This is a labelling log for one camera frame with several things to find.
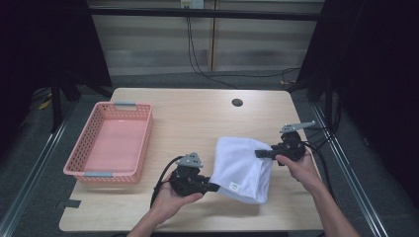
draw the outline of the basket handle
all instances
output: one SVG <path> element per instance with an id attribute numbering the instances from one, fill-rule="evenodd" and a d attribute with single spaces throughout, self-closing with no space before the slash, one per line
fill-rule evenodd
<path id="1" fill-rule="evenodd" d="M 111 172 L 86 172 L 84 177 L 90 178 L 113 178 L 114 174 Z"/>
<path id="2" fill-rule="evenodd" d="M 114 102 L 115 106 L 121 106 L 121 107 L 135 107 L 135 102 Z"/>

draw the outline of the human hand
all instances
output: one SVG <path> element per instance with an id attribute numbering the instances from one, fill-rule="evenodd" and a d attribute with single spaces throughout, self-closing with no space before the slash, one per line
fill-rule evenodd
<path id="1" fill-rule="evenodd" d="M 185 204 L 195 202 L 204 196 L 201 193 L 195 193 L 187 197 L 180 197 L 172 189 L 170 183 L 167 182 L 168 178 L 166 178 L 165 183 L 160 188 L 160 192 L 149 210 L 149 214 L 156 218 L 158 224 L 173 217 Z"/>
<path id="2" fill-rule="evenodd" d="M 277 155 L 276 159 L 289 167 L 291 176 L 301 182 L 307 191 L 312 192 L 321 183 L 308 151 L 305 151 L 304 156 L 295 162 L 283 155 Z"/>

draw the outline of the forearm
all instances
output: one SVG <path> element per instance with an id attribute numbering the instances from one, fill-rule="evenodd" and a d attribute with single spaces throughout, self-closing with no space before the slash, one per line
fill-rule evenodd
<path id="1" fill-rule="evenodd" d="M 321 181 L 311 194 L 326 236 L 360 236 Z"/>
<path id="2" fill-rule="evenodd" d="M 158 224 L 157 219 L 148 212 L 132 228 L 127 237 L 148 237 L 153 233 Z"/>

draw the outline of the wall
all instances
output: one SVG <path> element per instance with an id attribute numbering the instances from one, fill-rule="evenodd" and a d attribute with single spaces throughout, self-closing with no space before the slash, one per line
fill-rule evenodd
<path id="1" fill-rule="evenodd" d="M 91 6 L 180 8 L 180 1 L 90 0 Z M 319 13 L 320 1 L 205 1 L 206 9 Z M 186 18 L 93 17 L 111 76 L 193 71 Z M 191 19 L 203 71 L 299 67 L 314 22 Z"/>

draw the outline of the metal rail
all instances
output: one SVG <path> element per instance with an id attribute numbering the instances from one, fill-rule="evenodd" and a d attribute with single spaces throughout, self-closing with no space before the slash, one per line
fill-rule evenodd
<path id="1" fill-rule="evenodd" d="M 327 127 L 325 116 L 321 108 L 317 104 L 313 104 L 312 108 L 314 110 L 314 114 L 319 120 L 320 126 Z M 346 157 L 341 145 L 339 144 L 339 141 L 335 136 L 330 134 L 327 129 L 324 129 L 324 135 L 326 137 L 331 137 L 329 141 L 330 148 L 335 154 L 336 160 L 342 169 L 346 181 L 348 182 L 349 187 L 351 188 L 352 193 L 354 194 L 355 199 L 357 200 L 358 205 L 360 206 L 360 209 L 363 212 L 364 217 L 366 218 L 367 223 L 370 225 L 374 235 L 379 237 L 388 236 L 376 209 L 373 207 L 370 199 L 368 198 L 360 181 L 358 180 L 357 175 L 352 169 L 348 158 Z"/>
<path id="2" fill-rule="evenodd" d="M 63 122 L 57 128 L 57 130 L 49 136 L 48 141 L 46 142 L 45 147 L 43 148 L 37 162 L 34 165 L 31 173 L 28 178 L 25 180 L 22 188 L 20 189 L 18 195 L 16 196 L 13 203 L 10 205 L 6 214 L 0 222 L 0 236 L 9 237 L 12 236 L 16 226 L 22 214 L 25 211 L 26 206 L 28 205 L 37 183 L 39 182 L 43 171 L 46 168 L 46 165 L 50 159 L 52 152 L 54 151 L 56 145 L 58 144 L 62 133 L 65 131 L 65 127 L 68 122 L 68 118 L 73 113 L 75 103 L 72 103 Z"/>

